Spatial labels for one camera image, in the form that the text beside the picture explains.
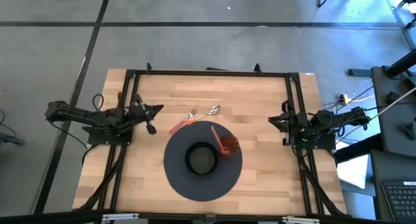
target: silver fork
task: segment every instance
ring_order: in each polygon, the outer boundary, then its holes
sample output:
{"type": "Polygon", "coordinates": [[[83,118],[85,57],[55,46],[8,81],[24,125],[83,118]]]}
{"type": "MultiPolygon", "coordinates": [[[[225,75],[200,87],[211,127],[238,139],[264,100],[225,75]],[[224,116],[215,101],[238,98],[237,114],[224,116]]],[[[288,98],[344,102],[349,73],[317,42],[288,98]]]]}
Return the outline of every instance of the silver fork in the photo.
{"type": "Polygon", "coordinates": [[[195,113],[196,113],[196,107],[194,107],[188,113],[188,116],[186,118],[182,119],[175,127],[173,127],[172,129],[170,129],[169,134],[175,133],[175,131],[177,131],[184,123],[186,123],[186,121],[188,121],[188,119],[194,117],[195,113]]]}

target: round black placemat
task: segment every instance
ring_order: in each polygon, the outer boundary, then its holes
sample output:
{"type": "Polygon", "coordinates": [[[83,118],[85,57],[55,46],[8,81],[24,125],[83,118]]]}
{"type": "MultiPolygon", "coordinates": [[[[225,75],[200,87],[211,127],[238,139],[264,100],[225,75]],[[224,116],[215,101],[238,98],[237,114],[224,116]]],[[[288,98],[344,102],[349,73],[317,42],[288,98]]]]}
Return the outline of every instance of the round black placemat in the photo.
{"type": "Polygon", "coordinates": [[[210,121],[197,121],[180,128],[169,140],[164,150],[164,171],[172,188],[183,197],[194,201],[212,201],[232,189],[240,177],[242,153],[238,150],[229,158],[220,157],[215,170],[208,175],[195,175],[185,164],[188,147],[196,142],[207,142],[215,146],[211,126],[219,137],[232,136],[225,127],[210,121]]]}

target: black keyboard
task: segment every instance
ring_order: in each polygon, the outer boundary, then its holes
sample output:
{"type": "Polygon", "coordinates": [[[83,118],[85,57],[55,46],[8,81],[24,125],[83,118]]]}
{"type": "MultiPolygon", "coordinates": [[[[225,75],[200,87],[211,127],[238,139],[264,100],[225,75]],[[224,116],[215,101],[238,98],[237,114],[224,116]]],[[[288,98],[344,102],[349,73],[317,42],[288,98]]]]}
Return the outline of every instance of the black keyboard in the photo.
{"type": "Polygon", "coordinates": [[[393,219],[416,223],[416,182],[382,182],[393,219]]]}

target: butcher block tabletop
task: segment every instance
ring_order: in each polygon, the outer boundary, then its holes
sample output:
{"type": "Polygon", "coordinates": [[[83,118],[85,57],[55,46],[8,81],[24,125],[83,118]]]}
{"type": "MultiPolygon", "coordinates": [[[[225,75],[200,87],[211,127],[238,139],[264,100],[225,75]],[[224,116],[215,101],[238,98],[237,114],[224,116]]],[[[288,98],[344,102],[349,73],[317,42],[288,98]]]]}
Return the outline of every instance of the butcher block tabletop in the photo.
{"type": "MultiPolygon", "coordinates": [[[[125,72],[126,69],[108,70],[102,92],[103,110],[117,106],[125,72]]],[[[300,83],[306,112],[317,112],[322,104],[314,74],[300,73],[300,83]]],[[[299,110],[294,83],[292,88],[295,106],[299,110]]],[[[137,125],[133,130],[131,145],[127,146],[116,211],[270,216],[305,214],[297,159],[290,147],[282,145],[285,135],[267,121],[268,117],[282,113],[281,104],[287,100],[284,78],[141,75],[138,93],[146,104],[164,105],[164,108],[153,122],[157,134],[148,134],[146,124],[137,125]],[[236,185],[224,196],[213,201],[192,201],[179,195],[166,178],[163,156],[170,139],[168,131],[195,106],[198,117],[215,105],[221,106],[219,113],[203,120],[219,123],[237,137],[242,151],[242,171],[236,185]]],[[[99,145],[86,156],[74,208],[83,205],[99,186],[108,154],[109,145],[99,145]]],[[[314,154],[322,188],[338,209],[345,212],[332,156],[325,150],[314,150],[314,154]]],[[[105,208],[109,207],[111,193],[112,184],[107,190],[105,208]]],[[[312,209],[317,212],[311,185],[309,196],[312,209]]]]}

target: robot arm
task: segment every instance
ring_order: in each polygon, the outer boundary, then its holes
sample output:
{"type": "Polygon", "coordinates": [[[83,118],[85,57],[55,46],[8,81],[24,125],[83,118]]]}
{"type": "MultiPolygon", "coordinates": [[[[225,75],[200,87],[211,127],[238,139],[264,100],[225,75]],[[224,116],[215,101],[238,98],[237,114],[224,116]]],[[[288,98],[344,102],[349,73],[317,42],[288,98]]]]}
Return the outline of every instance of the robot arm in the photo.
{"type": "Polygon", "coordinates": [[[50,122],[71,120],[84,123],[89,126],[84,126],[83,129],[90,134],[119,136],[142,122],[147,123],[149,134],[155,134],[156,129],[151,121],[163,105],[146,105],[138,94],[134,95],[134,102],[126,112],[122,108],[89,111],[71,107],[64,101],[53,101],[48,104],[45,116],[50,122]]]}
{"type": "Polygon", "coordinates": [[[361,107],[355,107],[343,114],[334,114],[327,110],[319,110],[308,120],[306,113],[294,113],[289,109],[288,102],[282,104],[283,114],[270,117],[268,122],[277,127],[280,132],[287,133],[284,145],[295,145],[297,148],[334,149],[335,133],[344,131],[344,126],[364,126],[370,122],[370,117],[361,107]]]}

